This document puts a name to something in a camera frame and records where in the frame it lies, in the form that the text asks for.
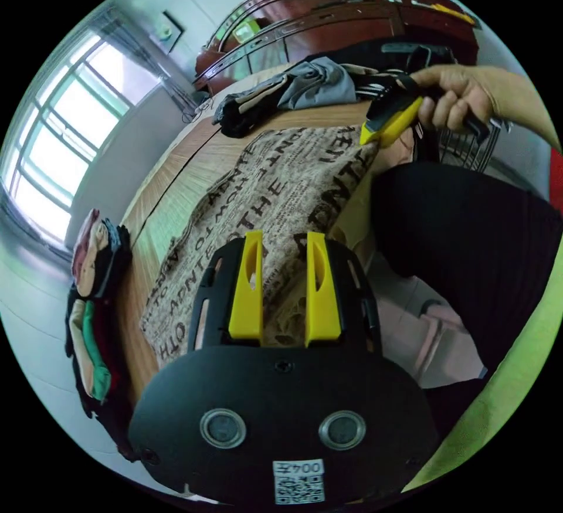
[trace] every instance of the person's arm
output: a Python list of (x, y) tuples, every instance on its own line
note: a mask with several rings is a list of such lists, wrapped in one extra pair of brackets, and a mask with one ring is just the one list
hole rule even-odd
[(426, 99), (419, 110), (423, 124), (463, 128), (470, 108), (483, 122), (492, 115), (538, 134), (559, 153), (561, 142), (540, 95), (524, 76), (492, 66), (432, 66), (412, 75), (421, 87), (440, 86), (445, 94), (435, 104)]
[(532, 82), (521, 75), (498, 70), (494, 93), (499, 116), (536, 133), (553, 149), (562, 153), (561, 141), (544, 102)]

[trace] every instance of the printed label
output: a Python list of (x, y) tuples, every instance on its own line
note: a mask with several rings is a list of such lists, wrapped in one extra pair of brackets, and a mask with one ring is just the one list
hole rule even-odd
[(322, 459), (274, 461), (276, 505), (302, 505), (324, 501)]

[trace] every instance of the red cloth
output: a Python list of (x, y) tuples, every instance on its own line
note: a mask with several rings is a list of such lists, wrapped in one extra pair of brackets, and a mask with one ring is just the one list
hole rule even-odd
[(104, 361), (107, 369), (111, 374), (111, 385), (109, 393), (111, 393), (121, 382), (121, 375), (119, 374), (116, 358), (115, 347), (111, 346), (114, 335), (110, 331), (111, 320), (108, 316), (108, 306), (104, 301), (96, 302), (94, 304), (94, 340), (100, 351), (102, 360)]
[(550, 202), (563, 212), (563, 156), (551, 150)]
[(86, 219), (78, 232), (78, 238), (74, 244), (74, 252), (72, 255), (72, 276), (75, 281), (78, 281), (80, 278), (80, 271), (82, 270), (82, 264), (84, 263), (86, 252), (88, 251), (88, 245), (90, 243), (90, 232), (92, 230), (92, 226), (99, 217), (100, 211), (93, 208), (86, 216)]

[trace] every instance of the green cloth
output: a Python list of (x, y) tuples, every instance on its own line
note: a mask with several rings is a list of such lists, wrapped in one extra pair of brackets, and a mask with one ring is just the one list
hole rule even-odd
[(562, 293), (563, 240), (538, 307), (481, 394), (403, 492), (427, 484), (463, 464), (509, 420), (550, 354), (563, 317)]
[(88, 301), (84, 310), (84, 320), (82, 322), (82, 336), (86, 351), (90, 356), (90, 360), (94, 365), (94, 386), (92, 388), (92, 397), (102, 402), (110, 390), (111, 374), (104, 363), (96, 339), (94, 337), (94, 302)]

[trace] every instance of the window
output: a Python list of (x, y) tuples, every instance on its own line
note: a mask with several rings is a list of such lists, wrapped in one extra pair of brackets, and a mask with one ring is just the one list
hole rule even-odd
[(2, 175), (18, 208), (63, 242), (88, 168), (158, 78), (88, 33), (31, 101)]

